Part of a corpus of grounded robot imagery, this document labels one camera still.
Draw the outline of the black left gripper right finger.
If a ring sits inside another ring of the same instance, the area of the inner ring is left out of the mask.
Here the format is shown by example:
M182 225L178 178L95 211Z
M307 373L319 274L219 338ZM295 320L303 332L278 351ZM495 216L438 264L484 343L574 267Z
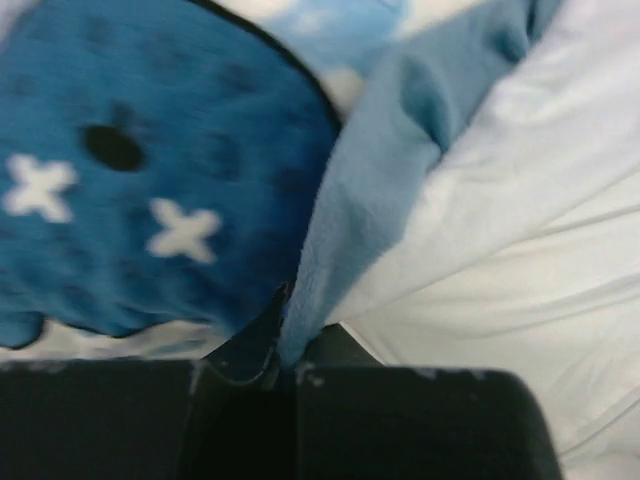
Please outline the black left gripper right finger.
M306 347L299 363L300 370L378 367L383 367L383 364L340 325L325 327Z

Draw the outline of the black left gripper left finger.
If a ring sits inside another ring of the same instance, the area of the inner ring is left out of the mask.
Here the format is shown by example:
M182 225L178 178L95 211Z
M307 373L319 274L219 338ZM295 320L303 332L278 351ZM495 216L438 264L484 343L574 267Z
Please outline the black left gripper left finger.
M231 385L252 385L269 372L277 362L276 345L289 296L285 283L248 326L205 357L218 376Z

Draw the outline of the blue houndstooth pillowcase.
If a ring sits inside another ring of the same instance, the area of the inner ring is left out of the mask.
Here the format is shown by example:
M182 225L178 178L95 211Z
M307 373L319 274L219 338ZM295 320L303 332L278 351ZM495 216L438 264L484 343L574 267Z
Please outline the blue houndstooth pillowcase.
M1 357L196 357L295 286L281 350L546 257L502 316L623 275L635 1L5 1Z

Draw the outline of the white pillow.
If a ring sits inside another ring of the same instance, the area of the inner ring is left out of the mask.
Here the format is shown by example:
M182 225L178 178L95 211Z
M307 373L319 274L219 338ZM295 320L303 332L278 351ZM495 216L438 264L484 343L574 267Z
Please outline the white pillow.
M441 282L344 327L387 365L516 375L540 405L567 478L637 478L637 296L525 297L515 286Z

